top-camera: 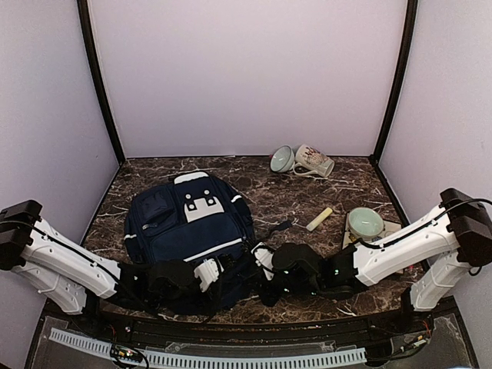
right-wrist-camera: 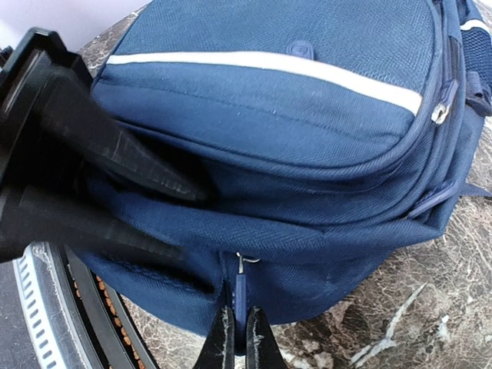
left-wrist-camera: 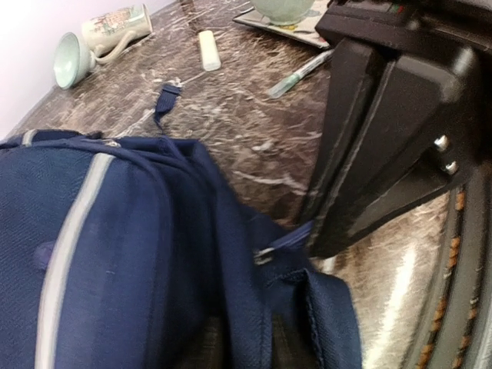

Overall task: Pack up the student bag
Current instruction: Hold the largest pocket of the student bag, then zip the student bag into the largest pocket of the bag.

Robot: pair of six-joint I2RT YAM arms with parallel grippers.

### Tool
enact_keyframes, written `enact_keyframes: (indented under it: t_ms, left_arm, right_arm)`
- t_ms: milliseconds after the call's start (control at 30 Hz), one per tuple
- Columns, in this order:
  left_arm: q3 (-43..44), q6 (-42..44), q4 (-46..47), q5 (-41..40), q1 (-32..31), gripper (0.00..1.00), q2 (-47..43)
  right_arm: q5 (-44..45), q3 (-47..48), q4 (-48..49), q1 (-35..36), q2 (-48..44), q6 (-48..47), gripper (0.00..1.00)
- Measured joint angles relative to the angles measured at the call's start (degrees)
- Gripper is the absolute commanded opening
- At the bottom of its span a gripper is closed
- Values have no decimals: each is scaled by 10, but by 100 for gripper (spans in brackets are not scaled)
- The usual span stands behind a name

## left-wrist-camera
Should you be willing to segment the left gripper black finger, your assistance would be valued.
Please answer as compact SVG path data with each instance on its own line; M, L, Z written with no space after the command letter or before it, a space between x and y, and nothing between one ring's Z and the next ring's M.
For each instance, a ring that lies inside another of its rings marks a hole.
M343 39L301 212L311 256L333 257L463 184L480 157L483 95L472 48L420 56Z

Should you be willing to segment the pale yellow highlighter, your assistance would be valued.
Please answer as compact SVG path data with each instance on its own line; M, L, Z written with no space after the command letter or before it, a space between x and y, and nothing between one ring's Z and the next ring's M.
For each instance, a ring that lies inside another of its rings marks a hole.
M202 31L198 34L201 64L205 71L216 71L221 67L221 59L212 31Z

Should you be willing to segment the navy blue student backpack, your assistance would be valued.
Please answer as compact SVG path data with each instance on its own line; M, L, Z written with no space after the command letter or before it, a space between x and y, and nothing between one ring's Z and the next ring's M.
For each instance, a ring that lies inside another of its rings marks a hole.
M241 203L196 140L31 130L1 143L3 368L359 368L311 223Z

